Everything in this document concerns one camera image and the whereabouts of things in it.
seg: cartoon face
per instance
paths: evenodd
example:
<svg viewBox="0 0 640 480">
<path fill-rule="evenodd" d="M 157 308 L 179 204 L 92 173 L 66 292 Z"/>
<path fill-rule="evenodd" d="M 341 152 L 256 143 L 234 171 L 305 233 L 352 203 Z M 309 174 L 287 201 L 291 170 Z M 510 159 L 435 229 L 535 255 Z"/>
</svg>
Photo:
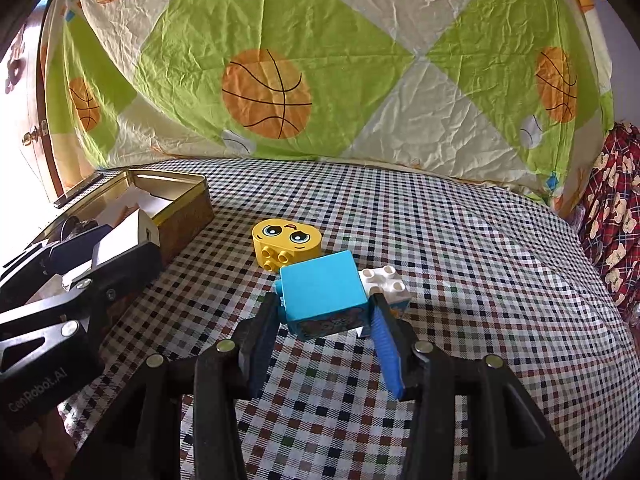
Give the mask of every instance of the cartoon face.
<svg viewBox="0 0 640 480">
<path fill-rule="evenodd" d="M 350 308 L 341 311 L 325 319 L 307 319 L 300 321 L 300 331 L 305 338 L 322 337 L 325 335 L 346 332 L 352 328 L 363 325 L 363 310 Z"/>
<path fill-rule="evenodd" d="M 292 252 L 317 246 L 322 239 L 320 231 L 315 227 L 281 218 L 263 220 L 254 226 L 252 235 L 262 244 Z"/>
</svg>

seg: blue duplo block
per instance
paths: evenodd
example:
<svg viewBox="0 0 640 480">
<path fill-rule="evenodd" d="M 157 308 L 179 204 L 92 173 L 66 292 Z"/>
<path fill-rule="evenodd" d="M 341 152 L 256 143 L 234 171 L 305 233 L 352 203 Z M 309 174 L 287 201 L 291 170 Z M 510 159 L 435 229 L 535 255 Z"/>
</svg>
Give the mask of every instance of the blue duplo block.
<svg viewBox="0 0 640 480">
<path fill-rule="evenodd" d="M 275 285 L 291 333 L 307 340 L 369 324 L 367 295 L 351 251 L 280 269 Z"/>
</svg>

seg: wooden door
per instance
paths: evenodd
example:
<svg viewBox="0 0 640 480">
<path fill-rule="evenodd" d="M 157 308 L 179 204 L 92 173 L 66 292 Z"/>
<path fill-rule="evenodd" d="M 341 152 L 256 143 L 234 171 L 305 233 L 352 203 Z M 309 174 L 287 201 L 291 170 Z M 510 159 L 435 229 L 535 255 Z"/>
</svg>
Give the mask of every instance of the wooden door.
<svg viewBox="0 0 640 480">
<path fill-rule="evenodd" d="M 43 0 L 4 57 L 8 77 L 4 82 L 3 100 L 9 105 L 5 110 L 10 110 L 10 117 L 3 118 L 2 122 L 3 135 L 11 136 L 20 144 L 25 160 L 53 202 L 63 189 L 51 149 L 40 65 L 40 34 L 46 9 L 47 1 Z"/>
</svg>

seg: white paper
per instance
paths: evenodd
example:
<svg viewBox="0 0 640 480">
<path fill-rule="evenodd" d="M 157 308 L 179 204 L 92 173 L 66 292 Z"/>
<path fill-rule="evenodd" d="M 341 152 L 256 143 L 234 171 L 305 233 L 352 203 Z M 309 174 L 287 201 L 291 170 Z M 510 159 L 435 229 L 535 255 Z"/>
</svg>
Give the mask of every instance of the white paper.
<svg viewBox="0 0 640 480">
<path fill-rule="evenodd" d="M 170 200 L 153 196 L 139 187 L 129 186 L 116 200 L 107 204 L 104 211 L 95 219 L 99 225 L 109 224 L 111 227 L 116 227 L 118 220 L 122 218 L 123 209 L 126 207 L 134 207 L 138 204 L 149 218 L 153 218 L 170 203 Z"/>
</svg>

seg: bed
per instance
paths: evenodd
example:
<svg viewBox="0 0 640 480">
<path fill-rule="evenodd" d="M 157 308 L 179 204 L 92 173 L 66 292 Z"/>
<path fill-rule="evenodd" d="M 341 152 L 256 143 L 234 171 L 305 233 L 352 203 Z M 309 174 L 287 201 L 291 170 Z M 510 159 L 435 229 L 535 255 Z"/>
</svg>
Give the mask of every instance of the bed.
<svg viewBox="0 0 640 480">
<path fill-rule="evenodd" d="M 259 0 L 267 17 L 255 0 L 221 1 L 51 3 L 41 54 L 65 187 L 82 168 L 153 163 L 205 175 L 215 212 L 105 338 L 105 374 L 60 406 L 76 444 L 147 355 L 198 354 L 255 312 L 274 275 L 255 263 L 251 227 L 284 217 L 318 227 L 325 252 L 349 249 L 360 268 L 395 266 L 420 336 L 452 355 L 507 359 L 583 478 L 633 478 L 638 354 L 584 234 L 561 219 L 612 125 L 610 60 L 589 0 L 308 0 L 331 10 L 308 20 L 294 0 Z M 519 4 L 557 27 L 511 21 Z M 429 26 L 415 22 L 425 9 Z M 282 16 L 310 28 L 269 22 Z M 478 26 L 485 16 L 492 34 Z M 224 25 L 221 39 L 207 23 Z M 247 99 L 257 80 L 247 66 L 262 70 L 264 96 Z M 184 478 L 194 476 L 190 402 Z M 261 398 L 236 405 L 247 472 L 396 478 L 411 409 L 390 400 L 371 341 L 302 343 L 282 328 Z M 465 410 L 458 399 L 460 479 Z"/>
<path fill-rule="evenodd" d="M 639 362 L 628 326 L 577 235 L 545 206 L 508 191 L 356 165 L 173 160 L 204 174 L 215 220 L 106 337 L 106 373 L 61 405 L 81 443 L 146 355 L 197 354 L 251 316 L 274 274 L 258 267 L 263 218 L 316 225 L 322 248 L 359 267 L 393 264 L 414 296 L 406 318 L 453 355 L 503 355 L 583 478 L 604 478 L 640 426 Z M 412 412 L 391 400 L 370 340 L 354 332 L 302 343 L 282 328 L 259 400 L 238 402 L 250 478 L 396 478 Z M 192 412 L 181 457 L 193 475 Z M 465 405 L 456 478 L 465 472 Z"/>
</svg>

